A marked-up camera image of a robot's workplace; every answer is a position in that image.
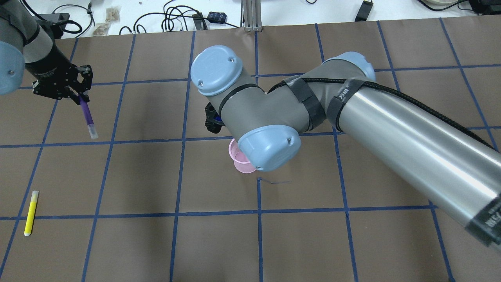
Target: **yellow marker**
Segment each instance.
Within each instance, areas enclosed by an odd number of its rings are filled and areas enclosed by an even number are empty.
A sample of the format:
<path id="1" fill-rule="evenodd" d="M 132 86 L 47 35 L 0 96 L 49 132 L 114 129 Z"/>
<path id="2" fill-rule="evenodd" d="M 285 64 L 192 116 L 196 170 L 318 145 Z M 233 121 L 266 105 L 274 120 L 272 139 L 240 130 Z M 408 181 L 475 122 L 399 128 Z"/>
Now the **yellow marker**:
<path id="1" fill-rule="evenodd" d="M 28 218 L 26 219 L 25 236 L 30 236 L 33 229 L 33 220 L 35 219 L 35 210 L 37 209 L 38 191 L 32 192 Z"/>

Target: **black cable on table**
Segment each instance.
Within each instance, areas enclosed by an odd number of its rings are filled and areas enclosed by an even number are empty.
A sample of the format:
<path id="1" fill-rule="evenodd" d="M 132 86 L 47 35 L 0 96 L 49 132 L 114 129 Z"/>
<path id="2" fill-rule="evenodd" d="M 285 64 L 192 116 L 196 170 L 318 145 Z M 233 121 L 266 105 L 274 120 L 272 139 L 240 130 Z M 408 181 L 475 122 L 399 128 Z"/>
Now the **black cable on table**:
<path id="1" fill-rule="evenodd" d="M 137 25 L 137 28 L 138 28 L 138 29 L 137 29 L 137 33 L 140 33 L 140 32 L 139 32 L 139 27 L 142 27 L 142 28 L 143 28 L 143 30 L 144 30 L 144 33 L 147 33 L 147 32 L 146 32 L 146 28 L 144 28 L 144 26 L 143 26 L 143 25 Z"/>
<path id="2" fill-rule="evenodd" d="M 421 3 L 423 6 L 425 6 L 428 10 L 431 10 L 431 11 L 434 11 L 434 12 L 441 12 L 441 11 L 447 10 L 449 8 L 452 8 L 452 7 L 456 6 L 456 5 L 459 7 L 460 3 L 466 2 L 468 0 L 459 0 L 458 2 L 456 2 L 456 3 L 454 3 L 454 4 L 450 5 L 450 6 L 447 6 L 447 7 L 444 7 L 444 8 L 440 8 L 440 9 L 435 9 L 435 8 L 430 7 L 428 4 L 426 4 L 425 2 L 423 2 L 423 0 L 417 0 L 417 1 L 419 3 Z"/>
<path id="3" fill-rule="evenodd" d="M 123 27 L 120 29 L 120 31 L 118 32 L 118 35 L 122 35 L 122 30 L 124 30 L 124 29 L 128 29 L 128 30 L 129 30 L 129 32 L 130 32 L 130 33 L 132 33 L 132 30 L 130 29 L 130 27 L 128 27 L 128 26 L 123 26 Z"/>
<path id="4" fill-rule="evenodd" d="M 30 5 L 28 5 L 28 3 L 26 2 L 26 0 L 21 0 L 21 3 L 23 3 L 23 5 L 25 6 L 26 9 L 28 9 L 28 11 L 32 12 L 33 15 L 35 15 L 35 17 L 39 18 L 40 20 L 42 21 L 47 21 L 46 19 L 42 18 L 42 16 L 40 16 L 39 14 L 37 14 L 37 12 L 35 12 L 31 7 Z"/>

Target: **silver metal arm segment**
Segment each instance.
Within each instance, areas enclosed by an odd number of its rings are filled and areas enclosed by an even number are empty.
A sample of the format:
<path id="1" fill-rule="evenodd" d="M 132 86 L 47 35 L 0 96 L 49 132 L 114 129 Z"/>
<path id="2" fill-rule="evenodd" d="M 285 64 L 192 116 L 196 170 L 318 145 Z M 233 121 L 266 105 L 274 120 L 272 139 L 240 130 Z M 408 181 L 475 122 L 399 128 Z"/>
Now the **silver metal arm segment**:
<path id="1" fill-rule="evenodd" d="M 298 133 L 328 118 L 480 242 L 501 251 L 501 154 L 394 90 L 368 87 L 377 84 L 365 82 L 375 75 L 362 55 L 329 59 L 265 95 L 231 49 L 212 46 L 193 61 L 191 79 L 258 170 L 286 163 L 301 146 Z M 332 83 L 336 79 L 346 81 Z"/>

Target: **gray robot arm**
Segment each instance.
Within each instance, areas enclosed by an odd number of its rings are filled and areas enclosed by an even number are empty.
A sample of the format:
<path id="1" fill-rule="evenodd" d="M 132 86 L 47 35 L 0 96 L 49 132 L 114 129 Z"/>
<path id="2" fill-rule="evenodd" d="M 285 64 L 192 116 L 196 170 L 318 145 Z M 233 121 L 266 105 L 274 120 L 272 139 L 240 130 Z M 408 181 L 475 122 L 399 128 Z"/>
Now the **gray robot arm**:
<path id="1" fill-rule="evenodd" d="M 36 95 L 89 102 L 92 68 L 77 67 L 17 0 L 0 0 L 0 95 L 19 88 L 24 68 L 37 79 Z"/>
<path id="2" fill-rule="evenodd" d="M 327 118 L 501 251 L 501 154 L 433 110 L 378 87 L 362 55 L 329 59 L 265 94 L 231 49 L 212 46 L 193 61 L 191 79 L 258 170 L 289 161 L 301 146 L 299 133 Z"/>

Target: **pink cup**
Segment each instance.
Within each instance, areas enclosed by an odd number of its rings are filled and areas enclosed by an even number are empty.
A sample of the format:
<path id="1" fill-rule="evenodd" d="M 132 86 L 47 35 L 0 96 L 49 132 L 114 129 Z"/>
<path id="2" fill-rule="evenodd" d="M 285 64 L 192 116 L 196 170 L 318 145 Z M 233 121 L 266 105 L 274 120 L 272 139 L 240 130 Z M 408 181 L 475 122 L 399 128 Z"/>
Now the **pink cup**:
<path id="1" fill-rule="evenodd" d="M 235 168 L 241 173 L 251 173 L 256 171 L 256 168 L 249 162 L 245 154 L 240 151 L 238 144 L 233 138 L 228 147 L 229 156 L 233 160 Z"/>

